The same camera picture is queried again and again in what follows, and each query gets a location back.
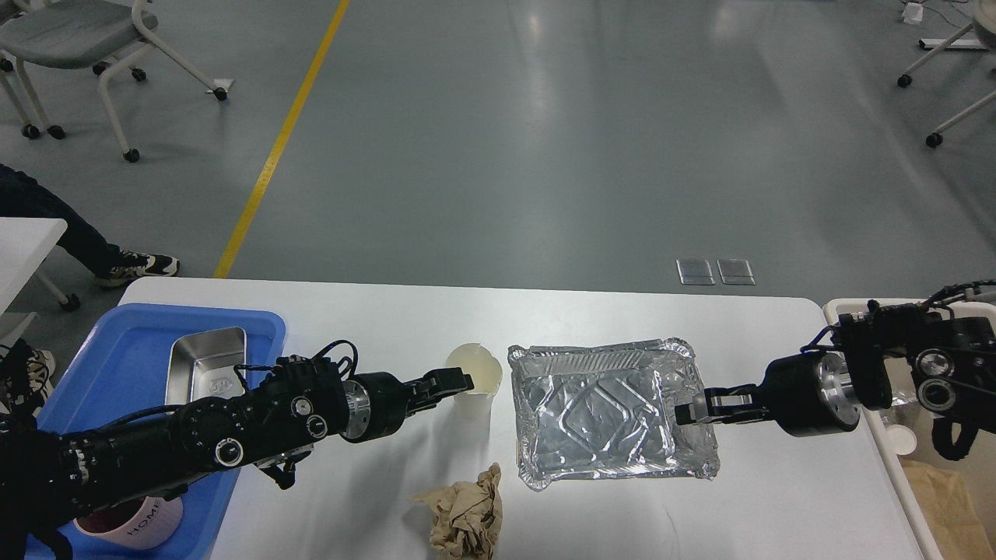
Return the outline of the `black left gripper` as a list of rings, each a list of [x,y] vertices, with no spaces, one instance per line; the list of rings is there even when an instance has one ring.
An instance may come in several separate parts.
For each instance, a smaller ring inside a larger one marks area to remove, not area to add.
[[[353,376],[344,382],[349,419],[342,438],[363,443],[394,435],[405,418],[433,410],[444,398],[474,387],[463,369],[433,369],[406,383],[384,372]]]

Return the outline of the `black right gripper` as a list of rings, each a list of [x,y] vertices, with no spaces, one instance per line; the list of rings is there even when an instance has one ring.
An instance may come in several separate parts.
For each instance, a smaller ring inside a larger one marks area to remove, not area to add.
[[[675,407],[677,425],[773,421],[796,437],[853,432],[860,418],[849,369],[836,353],[775,359],[760,386],[704,387]]]

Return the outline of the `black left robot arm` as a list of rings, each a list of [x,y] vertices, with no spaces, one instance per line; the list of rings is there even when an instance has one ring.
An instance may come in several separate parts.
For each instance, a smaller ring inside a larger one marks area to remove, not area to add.
[[[38,429],[2,417],[2,557],[21,559],[35,538],[57,559],[72,546],[61,526],[133,499],[176,499],[213,472],[258,467],[283,489],[327,436],[362,443],[390,436],[416,412],[475,386],[458,366],[409,382],[357,373],[358,353],[285,355],[240,396],[132,412],[99,428]]]

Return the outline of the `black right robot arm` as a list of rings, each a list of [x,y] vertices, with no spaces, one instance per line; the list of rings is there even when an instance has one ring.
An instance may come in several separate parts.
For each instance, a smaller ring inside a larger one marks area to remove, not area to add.
[[[933,447],[963,460],[979,432],[994,431],[994,328],[953,311],[971,302],[994,302],[994,281],[949,285],[912,303],[869,300],[797,354],[769,362],[758,385],[707,387],[677,405],[677,425],[775,422],[796,437],[853,432],[862,410],[892,407],[885,361],[904,359],[918,404],[933,414]]]

